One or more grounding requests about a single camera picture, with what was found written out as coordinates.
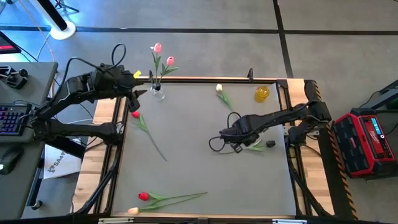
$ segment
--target rgb keyboard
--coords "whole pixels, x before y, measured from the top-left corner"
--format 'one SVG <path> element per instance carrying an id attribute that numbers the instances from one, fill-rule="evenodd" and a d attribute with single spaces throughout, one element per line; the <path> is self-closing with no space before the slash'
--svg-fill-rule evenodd
<path id="1" fill-rule="evenodd" d="M 29 118 L 19 118 L 28 114 L 31 107 L 31 104 L 0 103 L 0 136 L 21 136 Z"/>

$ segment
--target gray table surface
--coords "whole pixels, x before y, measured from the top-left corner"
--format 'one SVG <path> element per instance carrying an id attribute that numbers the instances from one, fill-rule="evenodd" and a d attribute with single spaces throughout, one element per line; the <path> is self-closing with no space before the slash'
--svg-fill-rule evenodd
<path id="1" fill-rule="evenodd" d="M 12 103 L 15 100 L 26 100 L 35 104 L 44 102 L 55 76 L 57 63 L 0 63 L 0 66 L 5 65 L 11 66 L 15 70 L 26 69 L 29 73 L 29 79 L 26 86 L 21 90 L 15 90 L 0 82 L 1 103 Z M 1 144 L 0 155 L 11 145 Z M 0 220 L 21 217 L 44 143 L 25 143 L 22 147 L 24 154 L 14 170 L 8 175 L 0 175 Z"/>
<path id="2" fill-rule="evenodd" d="M 153 212 L 208 215 L 295 215 L 294 195 L 284 147 L 282 126 L 261 134 L 264 152 L 217 154 L 208 140 L 226 128 L 229 109 L 216 96 L 215 84 L 164 83 L 165 99 L 140 96 L 139 112 L 168 162 L 155 150 L 147 134 L 129 117 L 113 212 L 145 207 L 140 192 L 199 198 Z M 266 114 L 279 111 L 275 85 L 265 103 L 254 101 L 257 84 L 223 84 L 236 112 Z M 230 152 L 225 146 L 222 152 Z"/>

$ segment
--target gray carpet floor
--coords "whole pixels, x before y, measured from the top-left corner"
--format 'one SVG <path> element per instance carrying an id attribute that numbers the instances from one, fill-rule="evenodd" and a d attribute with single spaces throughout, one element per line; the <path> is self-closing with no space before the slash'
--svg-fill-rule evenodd
<path id="1" fill-rule="evenodd" d="M 41 26 L 40 14 L 24 1 Z M 61 15 L 79 27 L 277 29 L 272 0 L 66 0 L 79 13 Z M 397 30 L 398 2 L 393 0 L 279 0 L 284 29 L 289 30 Z M 21 5 L 7 5 L 0 26 L 34 26 Z M 43 43 L 37 31 L 4 33 L 29 52 Z M 243 77 L 249 68 L 255 77 L 287 77 L 278 34 L 181 34 L 142 32 L 77 32 L 67 40 L 50 38 L 60 71 L 72 56 L 93 63 L 110 63 L 114 45 L 127 46 L 123 64 L 146 73 L 152 65 L 149 46 L 161 42 L 173 55 L 179 76 Z M 376 90 L 398 78 L 398 35 L 286 35 L 295 78 L 318 82 L 333 119 L 364 103 Z M 19 55 L 1 61 L 25 60 Z M 51 60 L 47 47 L 40 61 Z M 73 64 L 70 76 L 89 72 Z M 92 113 L 95 104 L 84 104 Z M 60 115 L 63 122 L 86 119 L 79 106 Z M 29 208 L 24 218 L 63 215 L 69 212 L 77 175 L 43 181 L 39 199 L 44 206 Z M 362 220 L 397 223 L 398 177 L 365 182 L 349 180 L 354 203 Z"/>

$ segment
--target yellow cup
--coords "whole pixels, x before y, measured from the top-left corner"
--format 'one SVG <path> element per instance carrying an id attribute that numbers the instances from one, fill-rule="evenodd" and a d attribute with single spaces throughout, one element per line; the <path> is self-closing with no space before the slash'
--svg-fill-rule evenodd
<path id="1" fill-rule="evenodd" d="M 258 103 L 262 103 L 269 96 L 269 89 L 266 86 L 260 86 L 256 89 L 256 94 L 254 95 L 254 100 Z"/>

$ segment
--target glass vase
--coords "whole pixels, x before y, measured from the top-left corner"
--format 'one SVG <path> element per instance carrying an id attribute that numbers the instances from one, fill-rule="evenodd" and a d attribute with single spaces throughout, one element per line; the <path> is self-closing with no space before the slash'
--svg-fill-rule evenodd
<path id="1" fill-rule="evenodd" d="M 164 88 L 160 83 L 153 83 L 150 87 L 150 92 L 159 101 L 162 101 L 165 98 Z"/>

